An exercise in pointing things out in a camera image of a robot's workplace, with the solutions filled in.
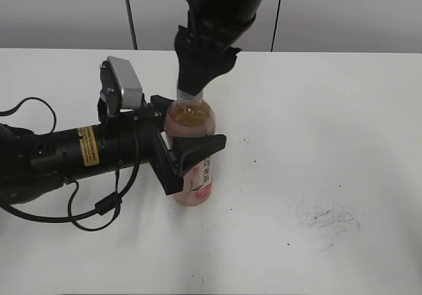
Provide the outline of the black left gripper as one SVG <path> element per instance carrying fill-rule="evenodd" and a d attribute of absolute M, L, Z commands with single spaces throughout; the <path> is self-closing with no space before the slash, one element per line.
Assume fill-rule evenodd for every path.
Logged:
<path fill-rule="evenodd" d="M 108 116 L 106 103 L 99 102 L 97 142 L 100 165 L 114 169 L 149 164 L 166 195 L 182 191 L 182 176 L 203 160 L 225 149 L 227 137 L 223 134 L 174 137 L 172 152 L 175 162 L 161 135 L 167 111 L 174 101 L 153 95 L 150 103 L 135 110 L 120 112 L 114 117 Z"/>

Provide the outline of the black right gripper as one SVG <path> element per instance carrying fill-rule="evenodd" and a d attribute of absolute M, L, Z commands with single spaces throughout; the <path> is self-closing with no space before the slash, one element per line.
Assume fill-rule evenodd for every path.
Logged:
<path fill-rule="evenodd" d="M 234 68 L 240 48 L 240 15 L 230 11 L 189 11 L 174 48 L 179 62 L 177 87 L 192 96 Z"/>

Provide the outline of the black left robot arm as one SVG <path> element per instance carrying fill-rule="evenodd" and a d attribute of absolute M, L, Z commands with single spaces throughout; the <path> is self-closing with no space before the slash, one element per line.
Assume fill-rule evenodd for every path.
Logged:
<path fill-rule="evenodd" d="M 149 164 L 166 195 L 183 190 L 184 175 L 223 150 L 225 135 L 177 137 L 172 148 L 162 138 L 161 111 L 169 100 L 153 96 L 152 104 L 104 116 L 98 125 L 37 135 L 1 126 L 1 198 L 27 203 L 65 184 L 119 168 Z"/>

